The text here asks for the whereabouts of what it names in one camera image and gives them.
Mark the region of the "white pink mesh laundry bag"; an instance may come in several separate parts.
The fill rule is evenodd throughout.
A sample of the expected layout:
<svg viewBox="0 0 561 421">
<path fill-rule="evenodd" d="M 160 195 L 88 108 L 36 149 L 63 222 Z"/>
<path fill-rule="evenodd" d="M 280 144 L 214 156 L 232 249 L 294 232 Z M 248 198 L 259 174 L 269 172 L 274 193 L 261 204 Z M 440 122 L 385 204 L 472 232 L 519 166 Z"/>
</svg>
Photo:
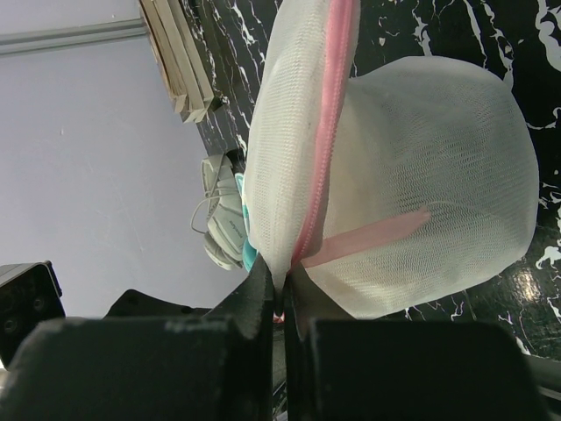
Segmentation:
<svg viewBox="0 0 561 421">
<path fill-rule="evenodd" d="M 351 77 L 356 1 L 285 1 L 249 131 L 249 240 L 276 291 L 310 279 L 357 318 L 486 282 L 521 259 L 539 174 L 485 69 L 411 56 Z"/>
</svg>

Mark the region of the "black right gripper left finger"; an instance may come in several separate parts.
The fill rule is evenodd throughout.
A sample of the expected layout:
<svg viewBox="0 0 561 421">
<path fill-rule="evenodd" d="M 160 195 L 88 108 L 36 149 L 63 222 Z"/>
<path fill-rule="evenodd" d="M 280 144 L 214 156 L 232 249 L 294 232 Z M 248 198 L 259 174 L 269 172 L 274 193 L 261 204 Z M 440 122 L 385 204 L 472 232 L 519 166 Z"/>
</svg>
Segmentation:
<svg viewBox="0 0 561 421">
<path fill-rule="evenodd" d="M 273 324 L 274 292 L 271 272 L 258 255 L 247 277 L 206 318 L 230 318 L 245 339 L 256 339 Z"/>
</svg>

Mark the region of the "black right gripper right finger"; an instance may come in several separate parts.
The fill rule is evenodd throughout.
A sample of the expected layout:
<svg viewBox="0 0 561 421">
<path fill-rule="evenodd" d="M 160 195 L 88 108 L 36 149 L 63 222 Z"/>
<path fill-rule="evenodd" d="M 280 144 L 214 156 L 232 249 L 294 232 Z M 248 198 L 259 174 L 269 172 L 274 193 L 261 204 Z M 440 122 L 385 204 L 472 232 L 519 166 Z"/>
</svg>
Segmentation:
<svg viewBox="0 0 561 421">
<path fill-rule="evenodd" d="M 351 320 L 351 315 L 330 298 L 298 265 L 284 287 L 285 346 L 299 346 L 316 334 L 319 326 Z"/>
</svg>

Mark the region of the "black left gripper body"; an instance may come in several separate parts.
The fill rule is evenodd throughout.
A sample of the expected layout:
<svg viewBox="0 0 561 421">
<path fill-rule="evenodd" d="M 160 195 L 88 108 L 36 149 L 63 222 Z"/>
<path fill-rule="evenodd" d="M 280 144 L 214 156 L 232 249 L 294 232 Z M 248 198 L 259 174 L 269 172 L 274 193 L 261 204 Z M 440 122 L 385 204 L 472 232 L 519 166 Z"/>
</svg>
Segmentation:
<svg viewBox="0 0 561 421">
<path fill-rule="evenodd" d="M 7 368 L 25 338 L 43 322 L 66 316 L 51 261 L 1 266 L 1 363 Z"/>
</svg>

